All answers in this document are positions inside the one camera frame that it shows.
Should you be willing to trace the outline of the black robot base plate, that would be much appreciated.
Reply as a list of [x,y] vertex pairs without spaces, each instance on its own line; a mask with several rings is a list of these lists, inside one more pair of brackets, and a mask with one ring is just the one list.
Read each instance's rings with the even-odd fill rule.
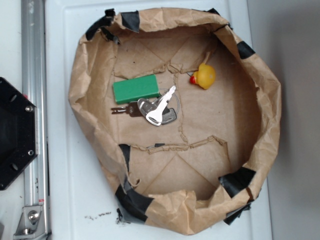
[[37,156],[36,106],[0,78],[0,189],[6,190]]

